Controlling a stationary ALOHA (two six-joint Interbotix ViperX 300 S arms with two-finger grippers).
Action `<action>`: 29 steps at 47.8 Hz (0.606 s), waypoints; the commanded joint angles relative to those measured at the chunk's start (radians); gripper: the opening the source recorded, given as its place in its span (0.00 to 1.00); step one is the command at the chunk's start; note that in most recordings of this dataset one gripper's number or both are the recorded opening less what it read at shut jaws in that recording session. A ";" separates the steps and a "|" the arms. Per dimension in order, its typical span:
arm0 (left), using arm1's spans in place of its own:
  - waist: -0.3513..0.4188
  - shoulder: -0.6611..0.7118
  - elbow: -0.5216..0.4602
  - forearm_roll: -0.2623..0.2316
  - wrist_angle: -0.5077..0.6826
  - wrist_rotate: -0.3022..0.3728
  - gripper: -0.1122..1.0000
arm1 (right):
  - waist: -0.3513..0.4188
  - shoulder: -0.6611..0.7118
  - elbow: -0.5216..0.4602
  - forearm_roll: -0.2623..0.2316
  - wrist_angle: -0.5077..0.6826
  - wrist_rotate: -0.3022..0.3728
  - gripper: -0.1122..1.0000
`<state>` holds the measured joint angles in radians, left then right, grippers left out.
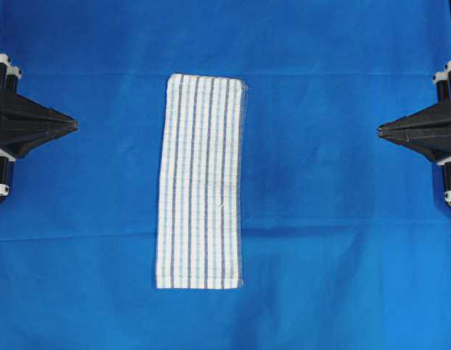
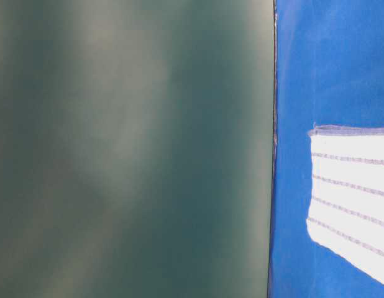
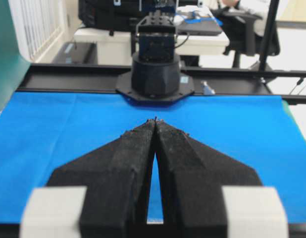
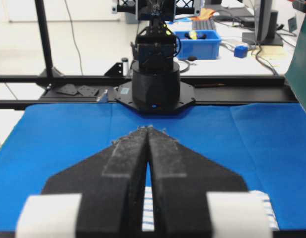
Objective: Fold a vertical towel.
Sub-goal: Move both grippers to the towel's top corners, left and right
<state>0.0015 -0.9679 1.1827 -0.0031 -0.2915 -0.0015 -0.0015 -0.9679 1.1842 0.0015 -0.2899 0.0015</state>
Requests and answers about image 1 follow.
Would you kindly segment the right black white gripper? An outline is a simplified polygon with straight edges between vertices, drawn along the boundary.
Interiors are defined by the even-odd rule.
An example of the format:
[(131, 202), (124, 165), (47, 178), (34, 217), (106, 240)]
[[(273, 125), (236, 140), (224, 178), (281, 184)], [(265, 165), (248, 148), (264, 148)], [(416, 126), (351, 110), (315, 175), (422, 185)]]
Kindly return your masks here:
[(433, 83), (439, 102), (377, 128), (378, 137), (406, 147), (442, 169), (444, 200), (451, 209), (451, 133), (387, 133), (388, 131), (451, 127), (451, 61), (435, 73)]

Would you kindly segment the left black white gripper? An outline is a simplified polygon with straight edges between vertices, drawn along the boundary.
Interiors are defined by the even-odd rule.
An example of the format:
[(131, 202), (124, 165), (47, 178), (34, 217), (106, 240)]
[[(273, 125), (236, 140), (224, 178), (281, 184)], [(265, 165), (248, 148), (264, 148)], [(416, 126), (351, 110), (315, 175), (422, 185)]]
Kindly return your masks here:
[(11, 192), (16, 159), (77, 130), (77, 121), (17, 94), (21, 70), (0, 54), (0, 118), (57, 123), (0, 123), (0, 204)]

